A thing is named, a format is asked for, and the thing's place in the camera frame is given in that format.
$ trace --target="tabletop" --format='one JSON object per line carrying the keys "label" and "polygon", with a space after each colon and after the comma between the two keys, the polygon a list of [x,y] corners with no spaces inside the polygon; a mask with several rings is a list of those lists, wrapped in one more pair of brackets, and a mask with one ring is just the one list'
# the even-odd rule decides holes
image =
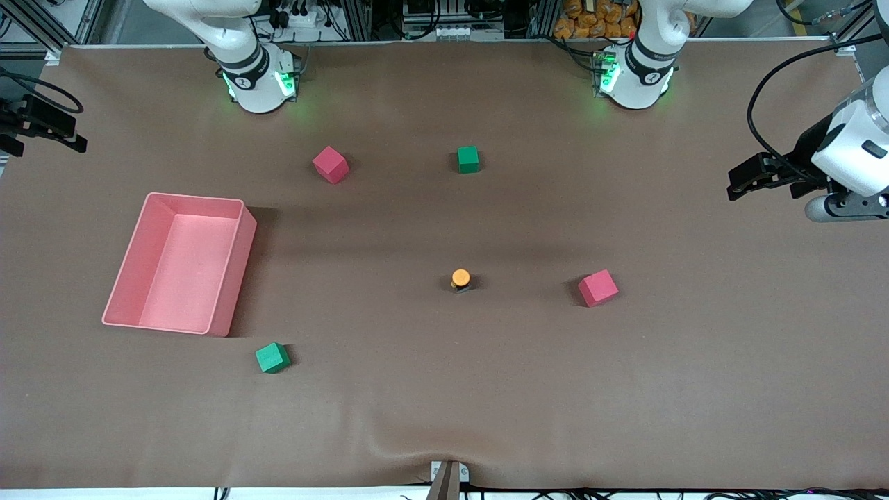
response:
{"label": "tabletop", "polygon": [[[200,50],[67,49],[44,76],[88,152],[28,140],[0,180],[0,486],[402,484],[452,458],[501,488],[889,487],[889,225],[725,195],[757,82],[820,44],[690,43],[642,111],[551,44],[317,47],[261,116]],[[760,130],[789,149],[859,82],[791,65]],[[101,324],[152,191],[257,219],[229,337]],[[457,268],[480,287],[449,291]],[[602,269],[620,293],[583,307]],[[270,342],[295,365],[261,373]]]}

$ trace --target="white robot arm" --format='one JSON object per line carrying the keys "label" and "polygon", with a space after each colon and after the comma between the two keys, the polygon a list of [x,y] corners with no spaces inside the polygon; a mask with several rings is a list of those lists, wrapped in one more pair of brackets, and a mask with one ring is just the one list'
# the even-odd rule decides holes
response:
{"label": "white robot arm", "polygon": [[688,39],[685,12],[714,18],[731,18],[744,12],[753,0],[639,0],[642,24],[636,37],[614,45],[615,63],[603,79],[601,91],[629,109],[653,105],[673,75],[673,63]]}
{"label": "white robot arm", "polygon": [[191,30],[222,67],[228,92],[242,108],[267,113],[296,94],[293,54],[261,44],[244,16],[260,0],[145,0]]}
{"label": "white robot arm", "polygon": [[[876,0],[875,15],[881,35],[842,44],[885,41],[889,38],[886,12],[889,0]],[[793,60],[835,47],[828,45],[803,52]],[[791,62],[785,61],[769,76]],[[828,194],[809,200],[805,206],[805,214],[812,221],[889,219],[889,67],[880,70],[840,102],[831,115],[805,131],[790,153],[778,154],[761,137],[757,138],[768,152],[754,155],[729,172],[730,200],[751,191],[789,184],[793,198],[827,190]]]}

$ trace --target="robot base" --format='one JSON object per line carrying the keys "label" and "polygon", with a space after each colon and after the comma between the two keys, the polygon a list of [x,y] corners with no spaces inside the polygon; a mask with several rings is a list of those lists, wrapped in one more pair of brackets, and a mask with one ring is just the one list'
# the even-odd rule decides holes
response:
{"label": "robot base", "polygon": [[601,75],[593,75],[593,85],[597,95],[607,95],[624,108],[645,109],[657,102],[667,91],[673,70],[657,85],[644,85],[639,77],[629,71],[627,47],[628,45],[612,45],[597,53],[598,60],[594,68],[603,71]]}
{"label": "robot base", "polygon": [[300,86],[301,64],[296,67],[293,54],[274,44],[262,46],[268,51],[268,70],[253,89],[239,88],[225,78],[232,101],[251,113],[268,113],[286,101],[295,101]]}

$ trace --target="yellow round object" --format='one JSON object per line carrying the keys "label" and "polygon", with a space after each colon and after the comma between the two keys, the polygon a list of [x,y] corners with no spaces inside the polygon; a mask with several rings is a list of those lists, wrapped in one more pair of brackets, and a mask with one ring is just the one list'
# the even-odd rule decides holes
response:
{"label": "yellow round object", "polygon": [[451,275],[451,281],[456,286],[466,286],[469,284],[469,271],[458,269]]}

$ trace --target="pink plastic bin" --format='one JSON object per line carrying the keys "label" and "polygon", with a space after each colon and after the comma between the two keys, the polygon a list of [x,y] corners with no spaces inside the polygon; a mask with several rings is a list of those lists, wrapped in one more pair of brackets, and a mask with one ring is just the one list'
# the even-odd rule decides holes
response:
{"label": "pink plastic bin", "polygon": [[255,231],[239,199],[149,194],[102,323],[228,335]]}

